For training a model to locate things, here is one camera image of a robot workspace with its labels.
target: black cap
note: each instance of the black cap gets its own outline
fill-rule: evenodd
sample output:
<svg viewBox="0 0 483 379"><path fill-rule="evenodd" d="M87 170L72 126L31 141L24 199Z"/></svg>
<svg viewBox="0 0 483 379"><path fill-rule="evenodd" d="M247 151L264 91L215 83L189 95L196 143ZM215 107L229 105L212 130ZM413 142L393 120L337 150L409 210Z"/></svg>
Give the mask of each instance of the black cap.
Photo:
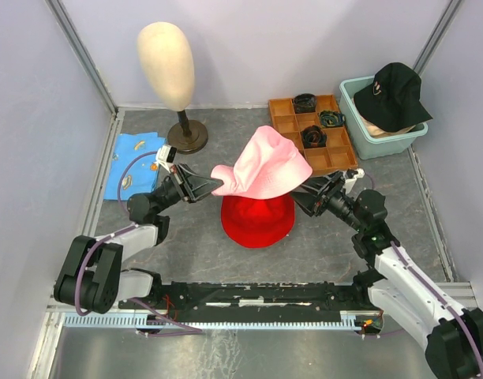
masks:
<svg viewBox="0 0 483 379"><path fill-rule="evenodd" d="M432 119L420 100L421 78L398 62L386 65L372 84L354 95L359 114L389 133Z"/></svg>

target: hat stand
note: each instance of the hat stand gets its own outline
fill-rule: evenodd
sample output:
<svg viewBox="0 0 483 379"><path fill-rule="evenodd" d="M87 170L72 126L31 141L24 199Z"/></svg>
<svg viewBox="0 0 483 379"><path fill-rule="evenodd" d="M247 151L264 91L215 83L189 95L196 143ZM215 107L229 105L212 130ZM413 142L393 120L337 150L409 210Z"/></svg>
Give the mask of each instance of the hat stand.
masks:
<svg viewBox="0 0 483 379"><path fill-rule="evenodd" d="M168 132L167 143L182 154L200 151L208 142L206 126L189 120L185 109L193 97L193 53L176 25L155 22L140 31L137 39L141 67L166 108L177 112L178 122Z"/></svg>
<svg viewBox="0 0 483 379"><path fill-rule="evenodd" d="M177 115L178 122L168 132L168 144L181 154L199 152L208 142L206 126L197 120L189 120L185 110Z"/></svg>

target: wooden tray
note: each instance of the wooden tray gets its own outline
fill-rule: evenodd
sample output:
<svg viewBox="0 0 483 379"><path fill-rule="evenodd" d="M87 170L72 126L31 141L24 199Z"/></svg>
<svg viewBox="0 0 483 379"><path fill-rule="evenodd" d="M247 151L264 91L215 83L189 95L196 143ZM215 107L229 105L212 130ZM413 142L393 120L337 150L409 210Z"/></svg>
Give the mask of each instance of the wooden tray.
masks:
<svg viewBox="0 0 483 379"><path fill-rule="evenodd" d="M333 95L317 96L316 113L295 114L292 99L273 99L269 101L273 127L285 138L294 142L300 153L313 169L312 176L329 174L336 170L358 167L358 159L346 127L325 129L328 135L325 148L303 148L300 132L311 125L320 126L321 111L337 111L338 104Z"/></svg>

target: black stand base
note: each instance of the black stand base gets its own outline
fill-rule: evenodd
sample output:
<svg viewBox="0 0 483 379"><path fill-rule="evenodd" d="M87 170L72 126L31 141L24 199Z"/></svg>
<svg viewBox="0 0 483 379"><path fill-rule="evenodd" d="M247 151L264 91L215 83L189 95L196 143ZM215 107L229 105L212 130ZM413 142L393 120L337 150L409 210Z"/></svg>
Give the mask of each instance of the black stand base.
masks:
<svg viewBox="0 0 483 379"><path fill-rule="evenodd" d="M185 111L177 113L179 122L168 132L168 144L181 154L199 152L208 142L206 126L199 121L189 120Z"/></svg>

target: mannequin head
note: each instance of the mannequin head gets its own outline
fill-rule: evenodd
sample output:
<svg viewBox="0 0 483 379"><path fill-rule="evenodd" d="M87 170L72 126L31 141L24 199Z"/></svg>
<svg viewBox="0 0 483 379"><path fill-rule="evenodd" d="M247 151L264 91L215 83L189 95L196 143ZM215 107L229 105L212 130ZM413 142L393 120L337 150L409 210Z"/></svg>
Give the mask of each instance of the mannequin head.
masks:
<svg viewBox="0 0 483 379"><path fill-rule="evenodd" d="M182 30L168 22L150 24L138 35L137 49L155 93L172 111L183 111L193 97L194 62Z"/></svg>

